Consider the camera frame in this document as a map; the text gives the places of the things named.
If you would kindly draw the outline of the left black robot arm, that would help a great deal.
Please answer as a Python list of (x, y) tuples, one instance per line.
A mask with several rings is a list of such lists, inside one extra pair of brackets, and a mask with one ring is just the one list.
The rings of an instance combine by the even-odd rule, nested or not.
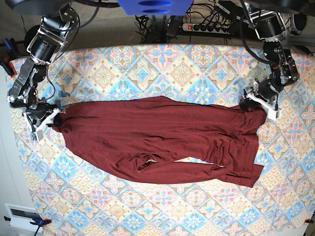
[[(278, 111), (278, 97), (284, 87), (297, 82), (300, 74), (292, 58), (289, 46), (284, 44), (286, 25), (280, 13), (262, 9), (252, 9), (241, 1), (244, 14), (240, 19), (240, 37), (244, 48), (257, 61), (270, 66), (271, 74), (264, 80), (255, 79), (255, 84), (243, 89), (243, 98), (239, 106), (242, 110), (259, 105), (269, 111)], [(263, 41), (265, 58), (259, 57), (248, 46), (244, 35), (244, 20), (248, 21), (258, 39)]]

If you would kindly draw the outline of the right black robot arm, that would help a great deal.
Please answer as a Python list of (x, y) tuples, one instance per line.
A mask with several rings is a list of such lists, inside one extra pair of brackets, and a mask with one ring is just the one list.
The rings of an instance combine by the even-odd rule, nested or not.
[(57, 110), (57, 105), (47, 103), (47, 99), (37, 98), (36, 90), (48, 75), (48, 67), (54, 62), (67, 43), (70, 30), (79, 23), (77, 12), (70, 4), (58, 12), (43, 16), (34, 38), (27, 47), (30, 54), (20, 68), (20, 73), (7, 95), (11, 108), (20, 109), (32, 131), (42, 122), (49, 122), (49, 115)]

